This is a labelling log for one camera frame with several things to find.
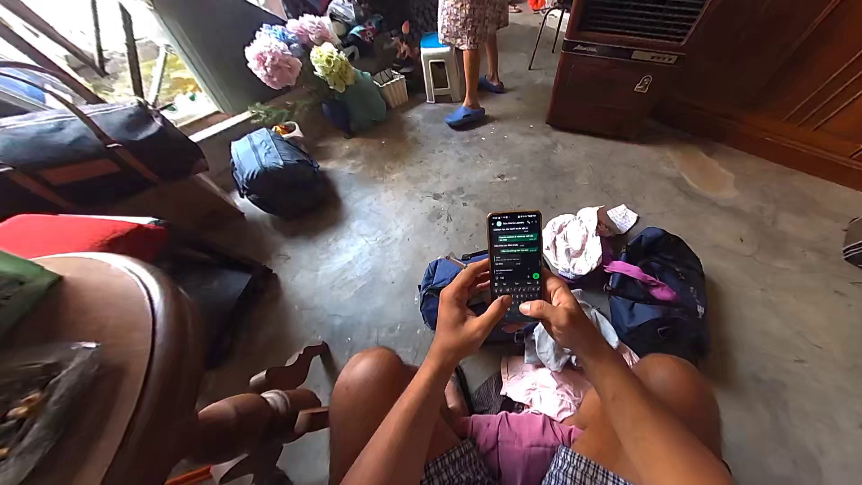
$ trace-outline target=blue artificial flower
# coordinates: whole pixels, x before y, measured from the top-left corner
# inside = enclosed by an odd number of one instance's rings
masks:
[[[299,42],[299,38],[291,33],[284,25],[270,25],[265,23],[260,26],[257,35],[268,35],[276,41],[283,42],[288,46]]]

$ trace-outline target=white plastic stool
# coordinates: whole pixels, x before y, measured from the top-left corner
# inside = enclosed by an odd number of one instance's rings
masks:
[[[463,76],[461,75],[455,49],[440,44],[437,33],[432,32],[422,36],[420,52],[422,54],[422,70],[425,72],[425,96],[427,101],[434,103],[434,97],[443,94],[451,96],[453,102],[463,100],[464,90],[461,88],[461,79]],[[446,68],[446,87],[434,86],[434,80],[431,77],[431,65],[437,62],[442,62]]]

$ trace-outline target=white basket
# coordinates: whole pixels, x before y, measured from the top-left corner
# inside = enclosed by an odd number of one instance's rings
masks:
[[[390,108],[407,103],[407,79],[398,72],[386,69],[372,76],[374,84],[383,91],[383,99]]]

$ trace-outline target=green cloth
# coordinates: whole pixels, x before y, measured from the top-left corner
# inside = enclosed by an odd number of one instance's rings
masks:
[[[353,70],[356,82],[335,97],[343,101],[350,111],[350,128],[361,131],[386,119],[386,101],[380,95],[380,88],[374,84],[371,74],[356,68]]]
[[[59,280],[38,264],[0,251],[0,337]]]

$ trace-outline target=air cooler grille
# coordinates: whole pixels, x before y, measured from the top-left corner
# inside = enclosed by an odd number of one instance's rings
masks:
[[[586,0],[580,30],[682,42],[707,0]]]

